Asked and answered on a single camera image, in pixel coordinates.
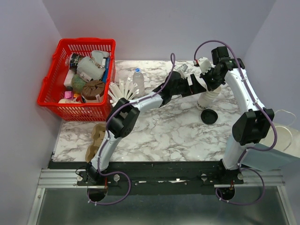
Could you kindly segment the brown round chocolate cake box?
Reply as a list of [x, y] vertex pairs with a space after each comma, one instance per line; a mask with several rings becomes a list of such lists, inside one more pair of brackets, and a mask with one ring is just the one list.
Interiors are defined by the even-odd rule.
[[85, 103], [102, 103], [105, 83], [98, 80], [87, 82], [82, 88], [81, 96]]

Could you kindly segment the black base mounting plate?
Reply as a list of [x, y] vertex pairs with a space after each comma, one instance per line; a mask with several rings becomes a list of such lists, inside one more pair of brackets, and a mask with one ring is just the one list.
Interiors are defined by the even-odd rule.
[[243, 184], [239, 170], [226, 170], [220, 161], [199, 162], [110, 162], [104, 174], [84, 162], [53, 162], [49, 169], [74, 169], [77, 185], [109, 195], [212, 195], [215, 186], [230, 188]]

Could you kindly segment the white plastic pouch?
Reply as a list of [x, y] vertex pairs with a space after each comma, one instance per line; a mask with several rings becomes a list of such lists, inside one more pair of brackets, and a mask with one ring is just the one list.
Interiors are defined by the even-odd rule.
[[105, 72], [105, 67], [97, 63], [92, 57], [82, 58], [77, 65], [77, 74], [86, 74], [93, 80], [101, 80]]

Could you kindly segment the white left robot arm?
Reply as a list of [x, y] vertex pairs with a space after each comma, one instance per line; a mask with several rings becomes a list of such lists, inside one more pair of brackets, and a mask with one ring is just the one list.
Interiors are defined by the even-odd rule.
[[135, 100], [121, 98], [106, 120], [105, 136], [96, 153], [96, 156], [88, 163], [86, 173], [88, 180], [93, 185], [103, 182], [104, 174], [109, 165], [112, 153], [119, 142], [128, 136], [141, 113], [148, 110], [160, 108], [169, 103], [173, 96], [187, 97], [206, 91], [196, 79], [194, 74], [190, 75], [192, 84], [188, 78], [182, 76], [178, 71], [172, 71], [164, 83], [156, 87], [151, 93]]

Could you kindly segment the brown cardboard cup carrier stack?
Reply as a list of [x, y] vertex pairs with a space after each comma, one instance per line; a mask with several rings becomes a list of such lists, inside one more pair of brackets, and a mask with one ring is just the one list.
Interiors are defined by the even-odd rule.
[[106, 124], [96, 124], [91, 132], [92, 143], [88, 146], [85, 153], [85, 161], [88, 164], [95, 164], [100, 158], [100, 165], [108, 164], [115, 149], [113, 135], [110, 132], [109, 137], [106, 133]]

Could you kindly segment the clear water bottle blue cap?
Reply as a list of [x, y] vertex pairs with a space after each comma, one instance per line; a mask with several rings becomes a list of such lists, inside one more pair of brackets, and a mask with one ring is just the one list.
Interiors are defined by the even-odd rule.
[[133, 83], [137, 84], [137, 89], [139, 90], [138, 96], [143, 96], [145, 94], [144, 76], [140, 68], [136, 68], [134, 71]]

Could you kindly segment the red plastic shopping basket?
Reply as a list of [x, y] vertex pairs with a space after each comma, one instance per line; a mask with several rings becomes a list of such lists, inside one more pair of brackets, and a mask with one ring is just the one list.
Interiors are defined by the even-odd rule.
[[108, 91], [115, 76], [115, 46], [114, 39], [61, 39], [37, 104], [64, 120], [106, 120], [112, 107]]

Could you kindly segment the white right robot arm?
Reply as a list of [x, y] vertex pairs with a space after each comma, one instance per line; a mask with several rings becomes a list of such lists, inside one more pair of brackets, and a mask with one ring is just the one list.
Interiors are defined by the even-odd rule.
[[265, 138], [274, 119], [274, 111], [267, 109], [254, 92], [240, 58], [229, 56], [225, 46], [211, 51], [213, 61], [198, 59], [201, 75], [207, 90], [214, 91], [222, 84], [228, 84], [238, 103], [240, 117], [232, 127], [222, 159], [224, 167], [216, 171], [218, 182], [225, 184], [233, 178], [231, 170], [239, 168], [248, 149]]

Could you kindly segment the aluminium rail frame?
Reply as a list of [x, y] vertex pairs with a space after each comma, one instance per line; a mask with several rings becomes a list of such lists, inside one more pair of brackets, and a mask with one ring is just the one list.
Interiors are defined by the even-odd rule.
[[36, 224], [251, 224], [295, 225], [280, 169], [246, 168], [229, 204], [214, 194], [109, 195], [77, 185], [76, 171], [43, 169], [28, 223]]

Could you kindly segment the green round sponge ball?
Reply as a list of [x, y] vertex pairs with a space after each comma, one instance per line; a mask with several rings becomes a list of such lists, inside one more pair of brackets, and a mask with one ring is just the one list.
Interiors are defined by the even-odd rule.
[[74, 92], [81, 93], [85, 84], [86, 82], [82, 78], [80, 78], [78, 74], [75, 74], [73, 76], [71, 85]]

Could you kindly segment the stack of white paper cups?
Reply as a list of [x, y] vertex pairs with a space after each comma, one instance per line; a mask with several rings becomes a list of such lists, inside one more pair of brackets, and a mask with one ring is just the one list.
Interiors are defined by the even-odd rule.
[[206, 109], [214, 101], [214, 99], [220, 94], [221, 90], [222, 88], [219, 86], [215, 90], [201, 93], [196, 103], [197, 108], [199, 110]]

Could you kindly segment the dark printed can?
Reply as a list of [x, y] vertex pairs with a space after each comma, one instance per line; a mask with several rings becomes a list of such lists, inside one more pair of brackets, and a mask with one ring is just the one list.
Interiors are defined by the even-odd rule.
[[69, 69], [76, 71], [78, 63], [84, 58], [84, 56], [81, 56], [77, 53], [72, 53], [69, 57]]

